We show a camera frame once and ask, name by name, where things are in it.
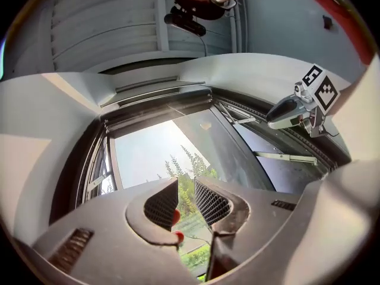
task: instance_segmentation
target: red object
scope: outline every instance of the red object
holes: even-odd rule
[[[178,242],[179,242],[179,243],[182,243],[183,240],[184,240],[184,238],[185,238],[185,235],[184,235],[181,231],[179,231],[179,230],[175,230],[173,233],[174,233],[175,235],[177,235],[177,237],[178,237]]]
[[[351,40],[360,60],[369,65],[373,57],[372,49],[351,14],[334,0],[316,0],[316,2],[334,17]]]

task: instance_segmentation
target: white wall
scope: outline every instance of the white wall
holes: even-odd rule
[[[114,88],[120,88],[143,81],[178,76],[180,68],[178,64],[156,65],[112,75],[110,79]]]
[[[0,83],[0,212],[23,242],[47,229],[66,159],[114,93],[108,78],[36,74]]]
[[[338,74],[349,82],[365,67],[335,19],[314,0],[246,0],[249,51],[300,59]],[[322,15],[334,30],[324,29]]]
[[[294,92],[294,84],[310,70],[312,64],[284,56],[238,53],[198,58],[178,64],[179,79],[205,81],[208,86],[247,94],[277,103]],[[328,73],[339,90],[350,84]]]

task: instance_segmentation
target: cable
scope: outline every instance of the cable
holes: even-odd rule
[[[206,31],[209,33],[214,33],[214,34],[219,35],[219,36],[225,36],[225,34],[220,34],[220,33],[217,33],[216,31],[210,31],[210,30],[206,30]]]
[[[205,242],[206,244],[209,244],[211,246],[211,243],[205,239],[201,239],[200,237],[196,237],[196,236],[187,236],[185,234],[183,234],[183,236],[185,236],[186,238],[189,238],[189,239],[195,239],[195,240],[202,240],[203,242]]]
[[[248,53],[248,15],[245,0],[243,0],[244,19],[245,19],[245,52]]]
[[[201,41],[202,41],[202,43],[203,43],[203,47],[204,47],[204,56],[207,57],[207,56],[208,56],[208,53],[207,53],[207,45],[204,43],[202,37],[200,37],[200,36],[198,36],[198,37],[201,39]]]

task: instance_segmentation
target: window glass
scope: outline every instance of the window glass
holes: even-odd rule
[[[109,166],[109,163],[110,163],[110,161],[109,161],[109,158],[108,158],[108,151],[107,151],[107,148],[105,149],[105,151],[104,151],[104,156],[105,156],[105,165],[106,165],[106,170],[105,171],[107,171],[107,172],[110,172],[111,171],[111,168],[110,168],[110,166]]]
[[[102,180],[101,187],[102,187],[102,190],[101,190],[102,195],[111,193],[114,191],[111,175],[107,176],[105,179]]]
[[[259,188],[248,158],[210,110],[135,131],[115,140],[124,188],[174,175],[194,178],[194,166],[221,181]]]
[[[242,125],[233,125],[252,151],[283,154],[268,141]],[[276,191],[302,194],[305,186],[321,178],[317,169],[308,163],[258,157]]]

